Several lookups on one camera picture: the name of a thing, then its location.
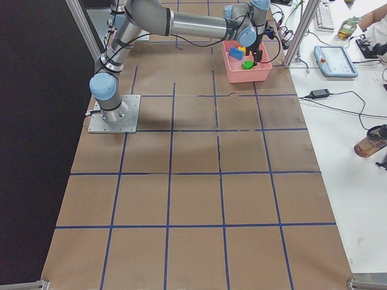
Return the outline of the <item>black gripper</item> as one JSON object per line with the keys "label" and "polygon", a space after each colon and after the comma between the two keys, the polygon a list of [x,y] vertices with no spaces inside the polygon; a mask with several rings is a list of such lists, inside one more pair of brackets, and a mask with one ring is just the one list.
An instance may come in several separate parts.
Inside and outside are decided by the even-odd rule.
{"label": "black gripper", "polygon": [[259,48],[262,43],[264,36],[268,36],[269,39],[273,40],[276,37],[274,28],[268,24],[268,21],[262,25],[255,25],[253,30],[256,33],[256,39],[251,46],[246,48],[246,56],[252,54],[253,56],[253,66],[256,66],[262,60],[262,50]]}

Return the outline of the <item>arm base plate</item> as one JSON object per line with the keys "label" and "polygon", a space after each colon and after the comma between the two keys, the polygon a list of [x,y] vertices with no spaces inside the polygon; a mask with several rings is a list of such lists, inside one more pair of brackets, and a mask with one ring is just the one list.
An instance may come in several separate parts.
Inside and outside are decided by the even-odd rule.
{"label": "arm base plate", "polygon": [[89,121],[90,134],[135,134],[137,131],[141,95],[121,95],[122,103],[114,111],[104,111],[95,101],[94,110]]}

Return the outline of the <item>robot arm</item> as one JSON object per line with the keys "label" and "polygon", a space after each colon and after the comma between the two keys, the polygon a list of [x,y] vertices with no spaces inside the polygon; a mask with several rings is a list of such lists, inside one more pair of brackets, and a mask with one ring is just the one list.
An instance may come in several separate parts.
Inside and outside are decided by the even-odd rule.
{"label": "robot arm", "polygon": [[123,20],[114,36],[95,62],[89,88],[96,108],[88,112],[92,132],[135,132],[141,96],[121,94],[119,77],[135,43],[144,37],[157,36],[162,44],[178,41],[198,48],[220,45],[224,51],[230,83],[239,82],[242,73],[255,81],[253,72],[269,66],[272,59],[265,52],[264,37],[275,37],[267,16],[269,1],[248,1],[227,5],[220,17],[173,11],[161,1],[127,1],[116,4]]}

